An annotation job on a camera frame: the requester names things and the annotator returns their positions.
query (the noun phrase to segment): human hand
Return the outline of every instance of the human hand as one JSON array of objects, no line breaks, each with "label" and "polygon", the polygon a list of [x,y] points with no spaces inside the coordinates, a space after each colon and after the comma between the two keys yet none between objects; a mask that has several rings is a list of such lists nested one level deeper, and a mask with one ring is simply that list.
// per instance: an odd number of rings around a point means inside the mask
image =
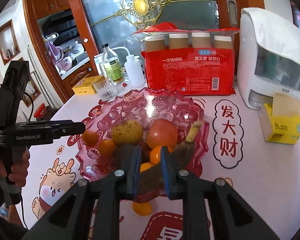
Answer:
[{"label": "human hand", "polygon": [[[15,182],[16,186],[24,187],[26,185],[26,177],[28,176],[30,152],[28,149],[22,155],[22,162],[11,166],[11,172],[9,174],[9,180]],[[0,160],[0,176],[6,177],[7,171]]]}]

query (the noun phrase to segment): door handle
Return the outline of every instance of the door handle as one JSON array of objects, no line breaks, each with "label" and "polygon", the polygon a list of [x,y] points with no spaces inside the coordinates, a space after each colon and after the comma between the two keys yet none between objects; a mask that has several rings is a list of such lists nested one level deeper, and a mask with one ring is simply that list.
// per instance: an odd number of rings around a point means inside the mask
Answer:
[{"label": "door handle", "polygon": [[45,51],[45,54],[46,54],[46,56],[47,56],[47,58],[48,58],[48,61],[51,62],[50,56],[49,56],[49,54],[48,54],[47,51]]},{"label": "door handle", "polygon": [[228,7],[228,17],[231,27],[238,26],[238,12],[237,12],[237,2],[236,0],[226,0]]}]

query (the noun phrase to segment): gold decorative ornament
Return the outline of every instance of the gold decorative ornament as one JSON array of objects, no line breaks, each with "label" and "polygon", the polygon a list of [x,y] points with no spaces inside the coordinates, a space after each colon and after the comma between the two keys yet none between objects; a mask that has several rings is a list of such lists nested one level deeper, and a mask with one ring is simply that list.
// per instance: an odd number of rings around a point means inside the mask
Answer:
[{"label": "gold decorative ornament", "polygon": [[123,16],[126,21],[133,24],[136,29],[143,29],[155,25],[161,16],[163,7],[173,2],[185,1],[216,1],[216,0],[122,0],[121,9],[116,13],[99,20],[91,25],[111,19],[116,16]]}]

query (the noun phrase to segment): fruit bowl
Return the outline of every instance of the fruit bowl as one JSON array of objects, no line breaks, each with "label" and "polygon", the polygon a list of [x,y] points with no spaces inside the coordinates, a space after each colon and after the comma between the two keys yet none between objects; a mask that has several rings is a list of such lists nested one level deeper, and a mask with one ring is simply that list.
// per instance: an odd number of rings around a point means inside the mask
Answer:
[{"label": "fruit bowl", "polygon": [[[143,138],[145,138],[152,122],[162,118],[176,125],[178,143],[181,143],[186,138],[191,124],[203,120],[203,109],[194,103],[192,98],[185,98],[178,92],[150,88],[143,88],[141,91],[131,90],[124,96],[117,96],[112,102],[100,106],[97,110],[93,113],[92,119],[86,123],[86,129],[98,133],[99,142],[103,139],[111,139],[111,129],[127,119],[136,120],[143,126]],[[196,173],[198,167],[201,167],[200,161],[208,152],[208,134],[209,123],[204,121],[194,140],[195,151],[187,166],[189,171]],[[102,179],[116,169],[114,157],[101,156],[98,144],[89,147],[80,137],[78,147],[76,158],[80,163],[79,171],[89,181]],[[142,197],[142,202],[156,196],[159,196],[159,191]]]}]

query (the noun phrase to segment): drinking glass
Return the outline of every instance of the drinking glass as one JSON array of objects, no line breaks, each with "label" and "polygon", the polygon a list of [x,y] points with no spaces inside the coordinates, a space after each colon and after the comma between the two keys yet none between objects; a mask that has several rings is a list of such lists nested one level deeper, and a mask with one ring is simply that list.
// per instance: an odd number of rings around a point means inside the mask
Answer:
[{"label": "drinking glass", "polygon": [[93,84],[93,86],[98,95],[101,97],[102,101],[108,101],[112,98],[115,98],[118,94],[111,77],[106,77],[104,81]]}]

